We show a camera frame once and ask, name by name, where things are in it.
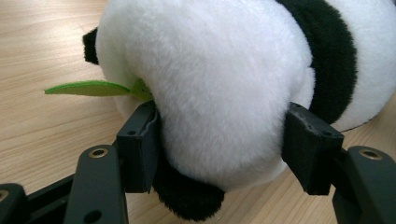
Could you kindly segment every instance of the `screw hole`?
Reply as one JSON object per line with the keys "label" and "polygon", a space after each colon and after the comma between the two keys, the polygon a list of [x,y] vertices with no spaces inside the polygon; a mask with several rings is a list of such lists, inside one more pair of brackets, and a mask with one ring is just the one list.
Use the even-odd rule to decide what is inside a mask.
{"label": "screw hole", "polygon": [[84,217],[85,223],[95,223],[97,222],[102,216],[102,213],[98,210],[91,211]]}
{"label": "screw hole", "polygon": [[368,158],[370,160],[374,160],[374,161],[380,161],[382,160],[382,156],[370,149],[362,149],[359,151],[359,153],[365,157]]}
{"label": "screw hole", "polygon": [[108,153],[107,148],[97,148],[90,152],[90,157],[94,159],[98,159],[104,157]]}

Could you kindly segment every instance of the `panda plush toy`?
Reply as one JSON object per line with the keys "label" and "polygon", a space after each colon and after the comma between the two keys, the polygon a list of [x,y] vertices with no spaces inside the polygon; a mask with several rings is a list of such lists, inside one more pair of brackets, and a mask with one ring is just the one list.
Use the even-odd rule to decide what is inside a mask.
{"label": "panda plush toy", "polygon": [[[186,219],[285,170],[290,102],[345,131],[396,87],[392,0],[109,0],[86,37],[107,80],[151,91],[164,148],[153,185]],[[116,102],[125,117],[142,103]]]}

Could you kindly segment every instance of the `black fabric patch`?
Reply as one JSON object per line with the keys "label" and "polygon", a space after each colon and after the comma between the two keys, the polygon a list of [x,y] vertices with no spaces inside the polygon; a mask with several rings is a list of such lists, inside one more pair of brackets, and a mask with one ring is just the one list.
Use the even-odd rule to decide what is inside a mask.
{"label": "black fabric patch", "polygon": [[224,200],[223,190],[182,175],[164,155],[160,157],[152,184],[160,201],[187,220],[204,221],[213,217]]}
{"label": "black fabric patch", "polygon": [[316,84],[309,108],[336,122],[352,100],[357,80],[357,50],[339,12],[324,0],[276,0],[303,30],[313,55]]}
{"label": "black fabric patch", "polygon": [[95,28],[94,30],[90,31],[82,37],[82,42],[84,44],[85,61],[88,63],[99,64],[95,48],[97,32],[98,28]]}

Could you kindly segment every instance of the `wooden table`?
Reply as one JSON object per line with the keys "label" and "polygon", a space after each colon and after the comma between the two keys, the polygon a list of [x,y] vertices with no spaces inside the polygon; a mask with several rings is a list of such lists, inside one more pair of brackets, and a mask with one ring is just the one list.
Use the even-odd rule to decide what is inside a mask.
{"label": "wooden table", "polygon": [[[105,0],[0,1],[0,183],[32,193],[74,173],[79,154],[111,144],[124,119],[111,98],[44,95],[69,81],[103,79],[84,62],[81,37]],[[345,147],[375,147],[396,158],[396,97],[369,123],[346,133]],[[128,194],[133,223],[188,223],[151,194]],[[226,194],[206,223],[336,223],[332,197],[303,193],[288,170],[265,186]]]}

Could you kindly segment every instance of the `white plush body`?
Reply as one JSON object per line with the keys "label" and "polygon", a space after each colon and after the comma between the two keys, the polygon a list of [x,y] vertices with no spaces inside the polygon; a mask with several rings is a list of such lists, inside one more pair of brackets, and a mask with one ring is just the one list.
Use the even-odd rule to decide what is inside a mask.
{"label": "white plush body", "polygon": [[[334,6],[345,1],[329,0]],[[354,21],[390,4],[366,2],[350,0],[342,15]],[[350,12],[353,7],[361,11]],[[378,18],[365,13],[353,25],[361,36],[364,72],[354,93],[357,103],[335,123],[342,129],[370,119],[395,86],[389,60],[396,50],[386,50],[396,39],[394,8],[379,11]],[[365,28],[370,20],[377,21]],[[389,36],[367,43],[378,32]],[[231,190],[270,181],[286,167],[280,158],[284,115],[290,101],[310,106],[315,80],[304,34],[276,1],[110,0],[96,50],[107,79],[128,87],[137,77],[147,83],[161,113],[167,158],[183,175]],[[383,50],[386,55],[377,55]],[[378,73],[380,68],[386,71]],[[359,99],[373,85],[381,89],[369,92],[377,104],[371,109]],[[125,116],[134,102],[118,99]],[[357,112],[361,116],[348,123]]]}

